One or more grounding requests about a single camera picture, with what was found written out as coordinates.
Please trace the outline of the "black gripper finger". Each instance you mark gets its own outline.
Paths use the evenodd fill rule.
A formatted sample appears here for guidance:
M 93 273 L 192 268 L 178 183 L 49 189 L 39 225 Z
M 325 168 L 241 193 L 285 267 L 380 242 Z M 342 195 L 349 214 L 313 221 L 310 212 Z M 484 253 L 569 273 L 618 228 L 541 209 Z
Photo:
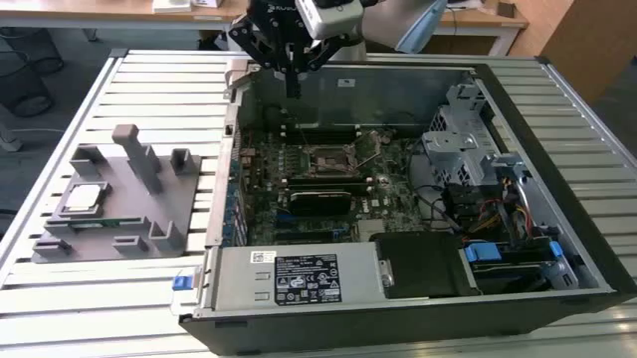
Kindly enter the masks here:
M 286 96 L 293 98 L 293 62 L 286 48 L 274 49 L 265 43 L 260 29 L 244 15 L 234 23 L 229 35 L 254 61 L 266 69 L 274 70 L 284 78 Z
M 308 39 L 293 44 L 293 98 L 301 98 L 300 75 L 317 71 L 326 64 L 338 50 L 350 44 L 350 35 L 340 34 L 320 40 L 314 47 L 310 44 Z

